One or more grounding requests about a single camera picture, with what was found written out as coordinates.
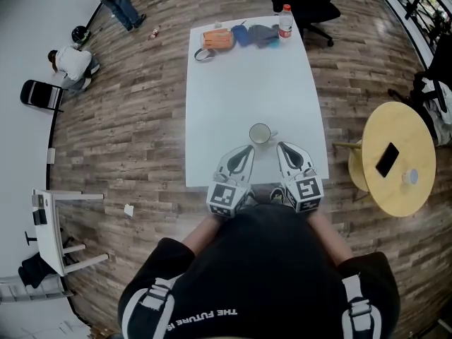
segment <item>plastic bottle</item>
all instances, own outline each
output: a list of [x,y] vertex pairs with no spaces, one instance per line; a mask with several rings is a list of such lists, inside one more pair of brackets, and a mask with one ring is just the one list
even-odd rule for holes
[[157,37],[157,34],[158,34],[159,30],[160,30],[160,25],[157,26],[157,27],[153,30],[153,33],[150,35],[150,38],[151,38],[151,39],[155,39],[155,37]]
[[280,40],[286,42],[292,36],[292,25],[294,17],[290,10],[290,5],[285,4],[280,14]]

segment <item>small cup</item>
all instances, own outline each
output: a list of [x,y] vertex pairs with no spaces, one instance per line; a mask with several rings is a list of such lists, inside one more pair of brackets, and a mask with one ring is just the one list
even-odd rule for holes
[[418,179],[417,169],[409,169],[402,175],[403,182],[409,185],[416,184]]
[[278,131],[271,131],[264,123],[256,123],[249,129],[249,137],[255,144],[267,143]]

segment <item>wooden floor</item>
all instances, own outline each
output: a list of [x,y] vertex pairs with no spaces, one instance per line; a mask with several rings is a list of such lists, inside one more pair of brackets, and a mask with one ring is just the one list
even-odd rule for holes
[[[62,206],[61,226],[110,259],[68,277],[77,312],[117,329],[117,301],[158,240],[182,238],[205,213],[205,189],[184,185],[185,84],[192,27],[273,15],[270,0],[133,0],[148,14],[127,33],[106,9],[89,45],[102,65],[87,92],[65,97],[56,121],[51,189],[103,193],[102,203]],[[452,152],[439,149],[428,202],[407,218],[388,217],[357,190],[346,150],[331,141],[357,141],[388,88],[408,93],[422,70],[404,29],[383,0],[333,0],[339,19],[321,26],[335,39],[306,33],[323,117],[330,179],[323,209],[356,254],[383,251],[391,262],[402,313],[397,338],[424,328],[452,293]],[[149,35],[161,25],[158,38]],[[135,206],[133,218],[124,205]]]

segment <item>smartphone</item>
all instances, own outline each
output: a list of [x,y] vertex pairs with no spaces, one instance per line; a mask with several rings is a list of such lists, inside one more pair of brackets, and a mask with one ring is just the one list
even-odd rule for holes
[[398,157],[398,149],[389,143],[375,168],[381,176],[386,177]]

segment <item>white wall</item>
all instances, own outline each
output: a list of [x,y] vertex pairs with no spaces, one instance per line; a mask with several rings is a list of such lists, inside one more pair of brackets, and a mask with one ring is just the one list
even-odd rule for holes
[[[45,188],[52,114],[20,102],[28,79],[59,84],[47,53],[71,43],[71,31],[85,25],[96,0],[0,0],[0,277],[17,275],[22,260],[37,252],[31,191]],[[66,299],[0,306],[0,337],[68,338],[61,323],[81,326]],[[86,332],[77,338],[86,338]]]

